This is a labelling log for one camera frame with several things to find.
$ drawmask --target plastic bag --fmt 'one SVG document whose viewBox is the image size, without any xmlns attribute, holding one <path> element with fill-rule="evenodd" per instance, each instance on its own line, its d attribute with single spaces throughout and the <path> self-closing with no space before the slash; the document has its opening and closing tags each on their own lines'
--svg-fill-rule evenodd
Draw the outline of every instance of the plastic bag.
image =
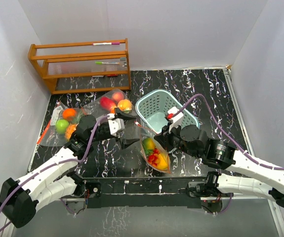
<svg viewBox="0 0 284 237">
<path fill-rule="evenodd" d="M 68 108 L 64 104 L 58 103 L 37 144 L 49 147 L 63 146 L 69 141 L 84 115 L 87 115 L 84 108 Z"/>
<path fill-rule="evenodd" d="M 107 92 L 95 101 L 85 105 L 83 108 L 89 114 L 99 118 L 100 116 L 114 113 L 116 107 L 127 114 L 137 116 L 133 104 L 127 98 L 126 94 L 119 89 Z"/>
<path fill-rule="evenodd" d="M 58 103 L 37 144 L 50 147 L 63 146 L 69 141 L 82 116 L 93 115 L 98 119 L 101 116 L 114 113 L 116 107 L 125 113 L 137 116 L 134 106 L 126 94 L 119 89 L 107 92 L 81 109 L 68 108 L 64 104 Z"/>
<path fill-rule="evenodd" d="M 137 143 L 138 150 L 146 163 L 159 172 L 170 173 L 168 152 L 154 139 L 156 133 L 138 122 L 135 124 L 140 136 L 140 142 Z"/>
</svg>

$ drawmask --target red apple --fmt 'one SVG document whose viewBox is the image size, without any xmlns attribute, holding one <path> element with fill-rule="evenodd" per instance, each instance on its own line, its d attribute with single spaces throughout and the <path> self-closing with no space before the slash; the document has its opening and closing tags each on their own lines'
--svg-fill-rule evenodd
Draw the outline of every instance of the red apple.
<svg viewBox="0 0 284 237">
<path fill-rule="evenodd" d="M 113 93 L 112 99 L 118 103 L 120 100 L 124 99 L 124 94 L 120 91 L 117 91 Z"/>
<path fill-rule="evenodd" d="M 108 97 L 101 97 L 100 106 L 105 110 L 111 111 L 113 108 L 116 107 L 116 104 Z"/>
</svg>

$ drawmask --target wooden rack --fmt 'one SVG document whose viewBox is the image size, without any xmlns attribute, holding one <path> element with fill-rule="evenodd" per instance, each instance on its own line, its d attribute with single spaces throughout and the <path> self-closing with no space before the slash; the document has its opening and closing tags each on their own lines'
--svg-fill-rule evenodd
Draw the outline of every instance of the wooden rack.
<svg viewBox="0 0 284 237">
<path fill-rule="evenodd" d="M 94 43 L 119 42 L 116 45 L 93 45 Z M 42 77 L 52 94 L 109 91 L 115 88 L 131 90 L 127 39 L 79 43 L 32 44 L 29 61 Z M 96 60 L 104 62 L 97 65 Z M 108 61 L 117 65 L 106 64 Z M 56 90 L 59 78 L 92 77 L 125 74 L 127 86 Z"/>
</svg>

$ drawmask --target pen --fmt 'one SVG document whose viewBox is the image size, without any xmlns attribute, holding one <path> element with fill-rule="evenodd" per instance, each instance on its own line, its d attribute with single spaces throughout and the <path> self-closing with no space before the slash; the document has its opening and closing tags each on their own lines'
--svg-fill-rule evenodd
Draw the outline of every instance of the pen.
<svg viewBox="0 0 284 237">
<path fill-rule="evenodd" d="M 120 44 L 120 42 L 93 43 L 92 45 L 115 45 L 115 44 Z"/>
<path fill-rule="evenodd" d="M 105 63 L 105 62 L 95 62 L 96 64 L 120 64 L 118 62 L 114 62 L 114 63 Z"/>
</svg>

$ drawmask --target light blue basket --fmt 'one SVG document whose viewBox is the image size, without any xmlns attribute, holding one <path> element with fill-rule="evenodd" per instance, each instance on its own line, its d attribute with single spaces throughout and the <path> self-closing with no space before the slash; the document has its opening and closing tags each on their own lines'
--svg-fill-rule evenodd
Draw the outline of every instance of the light blue basket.
<svg viewBox="0 0 284 237">
<path fill-rule="evenodd" d="M 135 105 L 137 114 L 141 117 L 142 126 L 160 133 L 167 125 L 165 114 L 172 107 L 180 109 L 182 105 L 166 90 L 158 89 L 140 98 Z M 188 110 L 184 109 L 181 127 L 194 124 L 198 128 L 199 121 Z"/>
</svg>

